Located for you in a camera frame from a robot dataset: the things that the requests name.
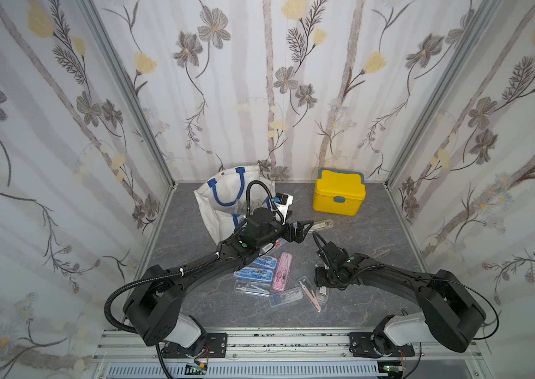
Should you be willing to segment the clear labelled case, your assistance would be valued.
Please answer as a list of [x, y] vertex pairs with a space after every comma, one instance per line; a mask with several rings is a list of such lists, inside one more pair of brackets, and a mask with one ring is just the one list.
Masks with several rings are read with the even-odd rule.
[[328, 288], [325, 286], [316, 289], [316, 299], [319, 304], [326, 304], [328, 301]]

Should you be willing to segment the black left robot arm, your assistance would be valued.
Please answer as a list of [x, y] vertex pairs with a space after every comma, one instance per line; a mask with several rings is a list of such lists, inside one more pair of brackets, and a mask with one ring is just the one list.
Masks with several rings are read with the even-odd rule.
[[193, 317], [181, 313], [185, 297], [202, 284], [245, 268], [280, 239], [302, 243], [312, 226], [311, 220], [283, 223], [273, 211], [258, 208], [218, 243], [215, 252], [178, 268], [152, 266], [129, 285], [132, 293], [123, 313], [132, 333], [147, 346], [164, 342], [191, 350], [203, 347], [206, 332]]

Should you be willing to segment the clear case pink compass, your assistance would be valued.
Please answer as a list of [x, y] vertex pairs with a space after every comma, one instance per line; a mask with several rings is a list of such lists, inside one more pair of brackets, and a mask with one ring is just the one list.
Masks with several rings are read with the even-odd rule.
[[302, 289], [305, 297], [311, 302], [316, 312], [322, 312], [322, 306], [318, 299], [315, 286], [307, 276], [302, 276], [297, 280], [299, 287]]

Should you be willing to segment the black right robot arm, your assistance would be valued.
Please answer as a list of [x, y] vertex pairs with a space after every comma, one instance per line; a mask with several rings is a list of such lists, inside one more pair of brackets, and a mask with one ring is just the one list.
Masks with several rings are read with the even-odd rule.
[[455, 275], [446, 270], [420, 273], [386, 265], [365, 254], [349, 255], [333, 242], [319, 239], [324, 262], [315, 270], [318, 287], [341, 291], [350, 286], [375, 287], [414, 303], [420, 311], [388, 315], [369, 336], [351, 347], [369, 358], [394, 355], [406, 345], [438, 343], [451, 352], [465, 352], [486, 319], [484, 309]]

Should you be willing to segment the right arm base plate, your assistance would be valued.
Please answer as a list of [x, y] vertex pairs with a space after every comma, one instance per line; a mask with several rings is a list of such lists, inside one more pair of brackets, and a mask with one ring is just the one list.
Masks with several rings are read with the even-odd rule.
[[395, 346], [385, 335], [350, 333], [349, 351], [355, 358], [405, 358], [416, 356], [411, 344]]

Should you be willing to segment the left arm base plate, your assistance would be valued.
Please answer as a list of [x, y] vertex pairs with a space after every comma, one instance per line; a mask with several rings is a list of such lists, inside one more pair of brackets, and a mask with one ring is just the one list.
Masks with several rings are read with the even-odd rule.
[[176, 343], [166, 343], [161, 348], [163, 358], [224, 358], [228, 342], [227, 333], [204, 333], [190, 347], [182, 347]]

